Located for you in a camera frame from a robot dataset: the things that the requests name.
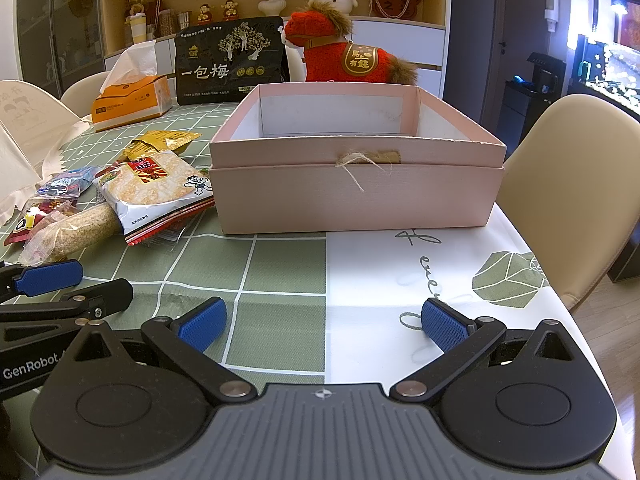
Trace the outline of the blue pink candy packet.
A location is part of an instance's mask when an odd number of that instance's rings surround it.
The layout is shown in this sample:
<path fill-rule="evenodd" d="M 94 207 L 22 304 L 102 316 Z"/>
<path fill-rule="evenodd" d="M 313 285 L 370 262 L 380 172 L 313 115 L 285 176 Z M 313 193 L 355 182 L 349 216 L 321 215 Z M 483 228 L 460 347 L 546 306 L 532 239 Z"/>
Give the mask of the blue pink candy packet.
<path fill-rule="evenodd" d="M 44 200 L 74 200 L 92 185 L 97 172 L 96 166 L 64 171 L 40 186 L 36 195 Z"/>

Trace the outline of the gold foil snack packet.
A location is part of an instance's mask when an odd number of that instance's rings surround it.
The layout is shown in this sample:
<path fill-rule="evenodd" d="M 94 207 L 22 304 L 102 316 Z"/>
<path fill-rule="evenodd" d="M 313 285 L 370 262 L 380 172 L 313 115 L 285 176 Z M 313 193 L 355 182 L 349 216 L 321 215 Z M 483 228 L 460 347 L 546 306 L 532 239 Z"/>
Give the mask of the gold foil snack packet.
<path fill-rule="evenodd" d="M 151 130 L 130 141 L 118 156 L 118 162 L 130 162 L 149 154 L 172 151 L 177 155 L 201 135 L 197 132 Z"/>

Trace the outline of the white flower vase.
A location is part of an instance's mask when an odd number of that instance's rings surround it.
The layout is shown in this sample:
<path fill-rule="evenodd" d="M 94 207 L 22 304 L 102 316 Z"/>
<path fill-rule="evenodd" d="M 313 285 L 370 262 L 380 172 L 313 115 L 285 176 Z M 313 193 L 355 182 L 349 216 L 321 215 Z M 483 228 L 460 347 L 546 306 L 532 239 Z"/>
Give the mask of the white flower vase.
<path fill-rule="evenodd" d="M 265 16 L 279 16 L 285 7 L 285 0 L 262 0 L 258 3 L 258 10 Z"/>

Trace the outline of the fish tank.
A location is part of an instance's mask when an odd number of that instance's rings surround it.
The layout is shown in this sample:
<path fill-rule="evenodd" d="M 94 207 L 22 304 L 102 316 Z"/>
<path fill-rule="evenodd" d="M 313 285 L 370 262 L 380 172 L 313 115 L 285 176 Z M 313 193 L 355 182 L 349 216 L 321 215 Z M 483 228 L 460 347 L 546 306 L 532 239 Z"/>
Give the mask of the fish tank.
<path fill-rule="evenodd" d="M 593 0 L 592 31 L 578 36 L 568 92 L 639 119 L 639 0 Z"/>

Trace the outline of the beige chair right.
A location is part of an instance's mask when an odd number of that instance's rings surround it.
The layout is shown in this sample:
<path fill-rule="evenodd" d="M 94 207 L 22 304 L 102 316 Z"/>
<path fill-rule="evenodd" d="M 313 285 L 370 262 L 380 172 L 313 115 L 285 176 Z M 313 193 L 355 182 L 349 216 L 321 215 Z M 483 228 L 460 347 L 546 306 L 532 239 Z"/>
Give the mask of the beige chair right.
<path fill-rule="evenodd" d="M 506 160 L 497 204 L 577 308 L 639 220 L 638 122 L 595 96 L 564 96 Z"/>

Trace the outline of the pink cardboard box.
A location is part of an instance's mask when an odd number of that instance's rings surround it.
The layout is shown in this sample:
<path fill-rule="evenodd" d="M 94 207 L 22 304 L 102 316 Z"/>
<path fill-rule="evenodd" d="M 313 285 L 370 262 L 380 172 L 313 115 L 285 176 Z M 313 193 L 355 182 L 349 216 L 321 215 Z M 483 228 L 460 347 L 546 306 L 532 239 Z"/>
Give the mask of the pink cardboard box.
<path fill-rule="evenodd" d="M 261 84 L 210 141 L 227 234 L 484 226 L 504 144 L 419 87 Z"/>

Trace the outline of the rice cracker snack bag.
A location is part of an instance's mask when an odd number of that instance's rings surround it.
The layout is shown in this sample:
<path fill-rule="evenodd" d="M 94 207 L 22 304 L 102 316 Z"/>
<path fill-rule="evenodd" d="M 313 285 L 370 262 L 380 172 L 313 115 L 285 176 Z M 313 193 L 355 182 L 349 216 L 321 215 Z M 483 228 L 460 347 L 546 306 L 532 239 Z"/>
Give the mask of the rice cracker snack bag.
<path fill-rule="evenodd" d="M 172 151 L 107 166 L 93 183 L 118 217 L 128 245 L 215 205 L 209 177 Z"/>

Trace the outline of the oat bar clear wrapper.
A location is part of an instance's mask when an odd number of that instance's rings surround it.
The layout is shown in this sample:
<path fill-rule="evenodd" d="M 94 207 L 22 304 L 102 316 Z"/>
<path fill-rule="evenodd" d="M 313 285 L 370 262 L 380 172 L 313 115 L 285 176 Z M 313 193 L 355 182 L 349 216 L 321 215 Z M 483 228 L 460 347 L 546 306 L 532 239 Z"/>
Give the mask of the oat bar clear wrapper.
<path fill-rule="evenodd" d="M 45 226 L 25 244 L 18 263 L 41 266 L 61 261 L 121 229 L 114 210 L 102 203 Z"/>

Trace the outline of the black plum gift bag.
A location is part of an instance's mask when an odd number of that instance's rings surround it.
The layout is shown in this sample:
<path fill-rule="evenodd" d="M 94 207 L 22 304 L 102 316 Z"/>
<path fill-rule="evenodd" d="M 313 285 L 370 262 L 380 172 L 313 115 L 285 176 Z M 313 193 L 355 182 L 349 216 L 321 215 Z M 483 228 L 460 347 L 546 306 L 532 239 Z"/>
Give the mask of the black plum gift bag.
<path fill-rule="evenodd" d="M 238 102 L 258 84 L 288 82 L 283 26 L 282 18 L 276 16 L 210 23 L 178 32 L 178 103 Z"/>

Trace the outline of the red plush horse toy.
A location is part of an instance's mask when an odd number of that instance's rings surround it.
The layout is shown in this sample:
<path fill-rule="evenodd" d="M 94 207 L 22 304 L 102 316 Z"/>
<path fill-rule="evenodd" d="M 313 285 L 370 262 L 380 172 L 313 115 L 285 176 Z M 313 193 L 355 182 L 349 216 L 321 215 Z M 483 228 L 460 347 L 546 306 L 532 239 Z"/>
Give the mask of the red plush horse toy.
<path fill-rule="evenodd" d="M 378 47 L 355 44 L 348 39 L 351 33 L 347 14 L 331 3 L 312 0 L 291 15 L 283 36 L 303 49 L 306 81 L 416 85 L 416 66 Z"/>

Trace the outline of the green grid tablecloth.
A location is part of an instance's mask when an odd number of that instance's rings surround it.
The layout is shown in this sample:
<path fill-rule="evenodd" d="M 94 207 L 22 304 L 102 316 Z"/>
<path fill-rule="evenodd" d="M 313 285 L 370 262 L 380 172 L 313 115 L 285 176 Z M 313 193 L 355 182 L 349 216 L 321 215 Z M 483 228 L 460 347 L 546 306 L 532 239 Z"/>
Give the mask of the green grid tablecloth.
<path fill-rule="evenodd" d="M 579 335 L 499 209 L 476 229 L 235 236 L 209 209 L 172 242 L 128 246 L 115 235 L 78 260 L 87 284 L 134 286 L 115 328 L 222 298 L 228 322 L 209 355 L 256 385 L 393 385 L 439 354 L 419 322 L 431 296 L 468 318 L 491 315 L 511 328 L 555 318 Z"/>

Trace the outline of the large red snack pouch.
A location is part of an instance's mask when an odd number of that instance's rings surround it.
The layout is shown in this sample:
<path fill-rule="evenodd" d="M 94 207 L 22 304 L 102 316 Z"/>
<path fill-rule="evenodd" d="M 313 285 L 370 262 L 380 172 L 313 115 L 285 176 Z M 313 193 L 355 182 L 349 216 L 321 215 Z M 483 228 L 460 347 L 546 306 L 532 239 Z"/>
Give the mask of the large red snack pouch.
<path fill-rule="evenodd" d="M 3 242 L 4 246 L 30 240 L 39 230 L 76 214 L 77 200 L 31 200 L 25 205 L 20 221 Z"/>

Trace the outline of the orange tissue box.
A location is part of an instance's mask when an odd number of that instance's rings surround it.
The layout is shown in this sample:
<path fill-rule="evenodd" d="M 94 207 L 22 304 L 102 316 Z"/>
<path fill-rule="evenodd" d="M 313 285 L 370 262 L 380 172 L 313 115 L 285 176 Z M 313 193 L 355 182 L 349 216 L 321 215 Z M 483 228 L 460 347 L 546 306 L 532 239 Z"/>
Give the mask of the orange tissue box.
<path fill-rule="evenodd" d="M 119 55 L 93 101 L 96 131 L 160 117 L 171 108 L 166 75 L 158 73 L 155 41 L 134 44 Z"/>

